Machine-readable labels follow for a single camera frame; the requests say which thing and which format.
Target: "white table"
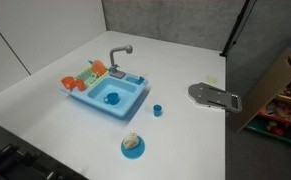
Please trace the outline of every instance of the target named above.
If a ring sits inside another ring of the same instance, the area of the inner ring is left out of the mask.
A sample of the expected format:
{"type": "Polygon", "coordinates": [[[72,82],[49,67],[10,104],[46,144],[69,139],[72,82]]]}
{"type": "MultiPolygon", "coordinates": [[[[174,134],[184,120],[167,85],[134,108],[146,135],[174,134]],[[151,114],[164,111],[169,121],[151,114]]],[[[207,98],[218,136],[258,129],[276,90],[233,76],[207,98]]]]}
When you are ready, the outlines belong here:
{"type": "Polygon", "coordinates": [[[96,39],[0,92],[0,126],[92,180],[225,179],[225,112],[198,107],[187,88],[217,78],[225,88],[225,59],[219,52],[116,32],[96,39]],[[120,70],[149,80],[135,115],[125,121],[102,113],[59,90],[60,80],[100,59],[110,65],[114,47],[120,70]],[[154,117],[154,104],[163,115],[154,117]],[[144,154],[126,159],[123,138],[136,132],[144,154]]]}

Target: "blue cup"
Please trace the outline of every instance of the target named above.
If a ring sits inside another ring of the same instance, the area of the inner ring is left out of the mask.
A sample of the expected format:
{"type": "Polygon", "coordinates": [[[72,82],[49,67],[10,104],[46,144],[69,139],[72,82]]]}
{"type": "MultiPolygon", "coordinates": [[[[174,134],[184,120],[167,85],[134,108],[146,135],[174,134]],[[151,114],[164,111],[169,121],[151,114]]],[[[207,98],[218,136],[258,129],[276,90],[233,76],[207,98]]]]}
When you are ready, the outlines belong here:
{"type": "Polygon", "coordinates": [[[153,110],[154,110],[154,116],[158,117],[162,114],[162,106],[156,104],[154,107],[153,107],[153,110]]]}
{"type": "Polygon", "coordinates": [[[115,105],[120,101],[118,93],[109,93],[104,97],[104,103],[115,105]]]}

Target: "blue toy sink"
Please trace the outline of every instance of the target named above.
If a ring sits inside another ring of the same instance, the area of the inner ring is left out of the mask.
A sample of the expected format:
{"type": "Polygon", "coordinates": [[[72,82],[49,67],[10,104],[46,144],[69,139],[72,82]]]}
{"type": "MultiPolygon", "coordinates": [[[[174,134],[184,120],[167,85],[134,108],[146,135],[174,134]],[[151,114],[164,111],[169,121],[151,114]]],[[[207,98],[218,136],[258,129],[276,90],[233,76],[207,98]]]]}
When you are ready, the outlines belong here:
{"type": "Polygon", "coordinates": [[[77,87],[72,91],[64,87],[60,89],[87,104],[119,118],[124,118],[145,89],[147,83],[146,79],[128,73],[122,79],[106,74],[95,85],[87,86],[83,92],[79,91],[77,87]],[[117,104],[112,105],[104,102],[104,98],[110,93],[118,93],[120,101],[117,104]]]}

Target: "gray wall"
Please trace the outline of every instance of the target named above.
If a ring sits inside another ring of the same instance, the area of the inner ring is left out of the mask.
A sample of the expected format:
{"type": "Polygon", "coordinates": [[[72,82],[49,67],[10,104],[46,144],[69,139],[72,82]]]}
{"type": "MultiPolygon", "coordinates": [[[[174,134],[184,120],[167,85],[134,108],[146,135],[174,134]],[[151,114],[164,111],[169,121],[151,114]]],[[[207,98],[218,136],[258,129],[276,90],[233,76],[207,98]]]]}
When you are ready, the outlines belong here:
{"type": "MultiPolygon", "coordinates": [[[[222,50],[244,0],[103,0],[108,30],[222,50]]],[[[227,62],[227,90],[245,96],[291,46],[291,1],[258,0],[227,62]]]]}

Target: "toy sink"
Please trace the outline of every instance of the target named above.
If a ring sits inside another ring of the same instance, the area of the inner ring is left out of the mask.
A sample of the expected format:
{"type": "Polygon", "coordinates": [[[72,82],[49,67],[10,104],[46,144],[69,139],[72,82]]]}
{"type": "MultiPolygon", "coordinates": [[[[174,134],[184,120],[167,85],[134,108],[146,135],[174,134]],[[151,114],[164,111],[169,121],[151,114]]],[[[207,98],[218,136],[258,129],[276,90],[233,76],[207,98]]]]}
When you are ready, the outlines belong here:
{"type": "Polygon", "coordinates": [[[86,78],[86,74],[83,71],[83,73],[75,77],[75,79],[77,78],[84,80],[87,85],[85,91],[79,91],[77,87],[72,90],[68,90],[65,87],[60,89],[76,99],[119,118],[124,118],[127,115],[148,83],[146,79],[128,73],[122,79],[112,77],[106,73],[99,79],[89,82],[91,78],[86,78]],[[112,105],[104,102],[104,98],[110,93],[118,94],[120,100],[117,104],[112,105]]]}

